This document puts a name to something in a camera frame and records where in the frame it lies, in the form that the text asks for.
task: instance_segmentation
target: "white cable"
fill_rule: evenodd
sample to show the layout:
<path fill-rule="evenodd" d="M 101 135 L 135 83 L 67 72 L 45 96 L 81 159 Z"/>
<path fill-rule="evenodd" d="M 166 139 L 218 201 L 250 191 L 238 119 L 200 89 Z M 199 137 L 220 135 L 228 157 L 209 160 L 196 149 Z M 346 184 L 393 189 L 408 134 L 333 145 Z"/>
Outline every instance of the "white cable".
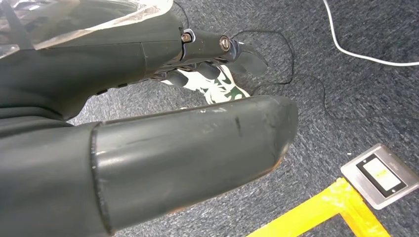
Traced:
<path fill-rule="evenodd" d="M 356 54 L 356 53 L 349 52 L 346 49 L 343 49 L 342 47 L 340 47 L 340 45 L 339 45 L 339 43 L 337 42 L 337 39 L 336 39 L 335 27 L 333 26 L 332 14 L 330 12 L 329 4 L 328 4 L 327 0 L 323 0 L 323 2 L 325 3 L 326 10 L 328 12 L 329 22 L 330 22 L 330 30 L 332 32 L 333 41 L 335 42 L 336 48 L 339 49 L 342 53 L 346 53 L 347 55 L 350 55 L 350 56 L 353 56 L 353 57 L 362 58 L 362 59 L 366 59 L 366 60 L 370 60 L 370 61 L 373 61 L 373 62 L 376 62 L 376 63 L 381 63 L 381 64 L 385 64 L 385 65 L 390 65 L 390 66 L 396 66 L 396 67 L 419 66 L 419 62 L 393 63 L 393 62 L 388 62 L 388 61 L 384 61 L 384 60 L 380 60 L 380 59 L 376 59 L 376 58 L 372 58 L 372 57 L 368 57 L 368 56 L 364 56 L 364 55 L 359 55 L 359 54 Z"/>

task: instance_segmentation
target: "robotic arm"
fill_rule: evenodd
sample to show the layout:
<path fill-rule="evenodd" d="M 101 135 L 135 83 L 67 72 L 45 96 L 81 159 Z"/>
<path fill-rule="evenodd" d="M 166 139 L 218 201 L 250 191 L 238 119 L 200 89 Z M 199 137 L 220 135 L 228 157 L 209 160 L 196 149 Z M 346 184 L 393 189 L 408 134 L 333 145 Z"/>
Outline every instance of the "robotic arm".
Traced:
<path fill-rule="evenodd" d="M 181 85 L 177 69 L 208 78 L 219 64 L 266 70 L 251 47 L 183 29 L 161 2 L 1 1 L 3 235 L 112 235 L 259 178 L 284 157 L 297 108 L 283 97 L 66 123 L 109 88 L 146 79 Z"/>

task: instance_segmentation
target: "yellow tape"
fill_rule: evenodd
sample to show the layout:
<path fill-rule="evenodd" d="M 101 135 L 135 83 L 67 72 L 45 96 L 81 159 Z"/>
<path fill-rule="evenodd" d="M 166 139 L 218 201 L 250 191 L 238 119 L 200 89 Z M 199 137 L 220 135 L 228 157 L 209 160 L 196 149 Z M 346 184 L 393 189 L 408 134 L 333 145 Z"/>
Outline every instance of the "yellow tape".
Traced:
<path fill-rule="evenodd" d="M 343 178 L 248 237 L 296 237 L 337 214 L 357 237 L 390 237 L 362 197 Z"/>

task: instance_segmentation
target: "sneaker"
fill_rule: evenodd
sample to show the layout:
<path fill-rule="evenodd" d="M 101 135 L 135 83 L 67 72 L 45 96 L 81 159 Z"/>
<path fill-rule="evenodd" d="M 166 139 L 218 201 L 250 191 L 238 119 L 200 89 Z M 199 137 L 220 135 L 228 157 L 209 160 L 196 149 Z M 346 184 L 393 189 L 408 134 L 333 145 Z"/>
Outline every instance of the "sneaker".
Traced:
<path fill-rule="evenodd" d="M 220 70 L 217 79 L 208 79 L 198 72 L 179 70 L 188 78 L 188 82 L 183 87 L 201 92 L 210 105 L 250 97 L 245 90 L 234 83 L 233 76 L 226 66 L 217 66 L 217 68 Z"/>

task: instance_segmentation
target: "bolt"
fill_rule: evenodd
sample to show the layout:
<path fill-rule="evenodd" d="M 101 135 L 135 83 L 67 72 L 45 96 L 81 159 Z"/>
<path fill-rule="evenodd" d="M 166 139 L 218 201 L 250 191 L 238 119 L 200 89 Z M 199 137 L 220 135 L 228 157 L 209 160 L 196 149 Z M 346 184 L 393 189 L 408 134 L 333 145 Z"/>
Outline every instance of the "bolt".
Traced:
<path fill-rule="evenodd" d="M 226 51 L 227 52 L 228 50 L 230 50 L 231 44 L 230 44 L 230 40 L 228 39 L 227 36 L 222 36 L 220 38 L 220 46 L 221 46 L 221 49 L 223 51 Z"/>
<path fill-rule="evenodd" d="M 188 42 L 191 42 L 191 41 L 192 41 L 192 37 L 191 37 L 190 34 L 188 34 L 188 33 L 183 33 L 182 34 L 182 42 L 188 43 Z"/>

